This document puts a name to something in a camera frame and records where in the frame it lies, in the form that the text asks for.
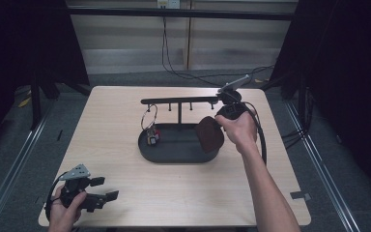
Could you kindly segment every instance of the human arm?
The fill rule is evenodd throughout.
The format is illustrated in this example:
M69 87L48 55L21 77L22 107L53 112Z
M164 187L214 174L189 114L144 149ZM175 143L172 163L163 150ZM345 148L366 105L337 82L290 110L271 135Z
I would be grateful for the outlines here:
M228 120L221 115L215 116L215 119L224 127L228 137L236 144L238 152L243 157L258 230L261 232L300 231L291 207L261 158L255 143L257 130L249 113L243 113L236 120Z
M80 192L72 201L68 208L62 205L59 198L63 186L56 189L56 200L52 203L50 210L50 222L48 232L70 232L73 224L80 218L80 204L86 198L86 191Z

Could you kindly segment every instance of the wooden table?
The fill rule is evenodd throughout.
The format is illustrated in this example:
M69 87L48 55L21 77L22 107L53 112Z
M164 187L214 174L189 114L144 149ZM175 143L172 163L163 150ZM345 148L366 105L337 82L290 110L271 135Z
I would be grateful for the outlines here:
M251 194L241 155L225 138L218 155L201 164L156 164L140 154L137 139L147 105L142 99L215 96L214 88L96 87L84 108L58 175L84 163L91 178L105 183L86 188L105 194L119 190L117 200L94 213L82 212L77 226L83 227L192 227L255 226ZM310 223L303 199L271 109L261 90L239 90L243 101L255 105L268 148L268 169L292 207L300 225ZM198 123L215 116L222 103L194 103L183 107L183 122ZM157 123L177 123L177 105L158 105ZM48 222L42 211L39 223Z

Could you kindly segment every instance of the white wall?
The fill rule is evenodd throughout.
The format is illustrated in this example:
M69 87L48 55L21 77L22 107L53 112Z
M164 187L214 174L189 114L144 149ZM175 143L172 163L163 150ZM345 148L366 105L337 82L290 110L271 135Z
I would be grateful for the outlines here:
M68 0L67 3L70 6L157 7L157 0ZM296 5L297 0L181 0L182 9L214 11L292 13ZM71 18L88 73L163 70L161 17L72 15ZM287 21L271 20L194 18L189 21L188 18L167 18L170 60L177 70L271 65L289 27Z

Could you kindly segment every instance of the black curtain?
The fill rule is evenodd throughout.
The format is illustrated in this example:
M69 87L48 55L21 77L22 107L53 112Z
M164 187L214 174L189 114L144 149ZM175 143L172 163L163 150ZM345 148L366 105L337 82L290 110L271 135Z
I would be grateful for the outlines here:
M41 83L89 84L71 17L19 10L45 6L66 7L66 3L0 1L0 125L14 102L15 89L30 85L34 74Z
M305 77L318 108L371 177L371 1L340 0L322 12L322 23L293 22L272 77L287 71ZM309 31L314 36L303 43ZM284 97L299 89L298 77L285 79Z

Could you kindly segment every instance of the human hand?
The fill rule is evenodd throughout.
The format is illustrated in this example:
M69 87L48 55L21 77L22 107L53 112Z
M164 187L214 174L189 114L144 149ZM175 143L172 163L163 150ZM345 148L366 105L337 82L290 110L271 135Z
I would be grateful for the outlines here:
M229 120L222 115L215 116L216 121L224 127L228 138L237 146L237 149L246 144L255 144L257 128L248 112L244 112L238 119Z
M80 204L86 198L86 191L80 192L72 201L68 208L65 208L59 198L62 191L60 186L56 189L55 201L52 203L50 210L49 232L70 232L73 224L80 218Z

